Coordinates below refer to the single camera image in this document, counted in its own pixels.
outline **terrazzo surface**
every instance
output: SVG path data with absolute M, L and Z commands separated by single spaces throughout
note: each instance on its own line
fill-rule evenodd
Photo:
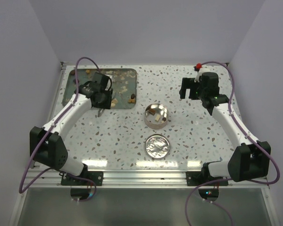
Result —
M 230 159 L 233 147 L 201 101 L 179 98 L 182 78 L 196 76 L 193 66 L 102 65 L 100 68 L 135 69 L 137 102 L 132 109 L 106 110 L 101 117 L 97 117 L 98 109 L 86 112 L 64 141 L 71 157 L 97 170 L 199 170 L 204 162 Z M 219 75 L 220 93 L 229 97 L 232 86 L 226 69 L 208 68 Z M 73 69 L 73 65 L 66 67 L 54 114 L 63 108 L 67 77 Z M 151 103 L 162 103 L 169 110 L 168 124 L 163 129 L 153 130 L 144 123 L 143 112 Z M 235 97 L 233 107 L 240 116 Z M 153 134 L 162 134 L 170 142 L 170 152 L 163 159 L 154 160 L 145 152 L 144 142 Z

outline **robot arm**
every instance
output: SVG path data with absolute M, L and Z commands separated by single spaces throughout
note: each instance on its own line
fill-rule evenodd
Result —
M 110 109 L 113 90 L 105 90 L 109 80 L 108 76 L 95 73 L 91 81 L 79 86 L 79 94 L 75 103 L 76 94 L 73 94 L 71 100 L 55 118 L 42 128 L 34 127 L 30 131 L 31 155 L 45 133 L 54 126 L 34 156 L 35 161 L 57 171 L 70 173 L 81 178 L 89 178 L 88 167 L 68 155 L 63 140 L 77 120 L 92 107 Z
M 219 78 L 216 73 L 200 71 L 196 78 L 183 78 L 180 98 L 184 99 L 186 90 L 190 89 L 189 99 L 201 100 L 203 107 L 216 119 L 229 137 L 234 153 L 229 161 L 204 163 L 201 169 L 201 181 L 210 181 L 218 177 L 231 177 L 235 182 L 265 177 L 268 173 L 269 158 L 262 154 L 245 137 L 229 112 L 229 99 L 226 95 L 219 94 Z M 240 126 L 248 132 L 248 136 L 255 140 L 269 154 L 271 147 L 268 142 L 260 142 L 243 124 L 236 115 Z

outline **stainless steel bowl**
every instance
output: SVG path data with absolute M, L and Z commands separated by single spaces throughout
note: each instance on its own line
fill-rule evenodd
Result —
M 148 107 L 146 107 L 144 113 L 144 120 L 146 125 L 151 129 L 164 128 L 168 122 L 168 118 L 169 118 L 169 111 L 165 106 L 155 103 L 155 104 L 150 104 Z

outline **metal lid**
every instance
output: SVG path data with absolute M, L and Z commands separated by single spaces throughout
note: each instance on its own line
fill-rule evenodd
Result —
M 164 158 L 170 151 L 170 143 L 163 135 L 154 134 L 146 140 L 145 149 L 155 159 Z

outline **white wall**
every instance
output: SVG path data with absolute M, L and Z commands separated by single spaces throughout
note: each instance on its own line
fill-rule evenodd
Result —
M 280 167 L 271 192 L 283 225 L 283 0 L 266 0 L 230 67 L 243 120 L 270 143 Z M 275 178 L 272 165 L 268 178 Z
M 29 131 L 45 122 L 59 70 L 28 0 L 1 0 L 0 225 L 8 224 L 29 157 Z
M 30 0 L 62 61 L 229 62 L 264 0 Z

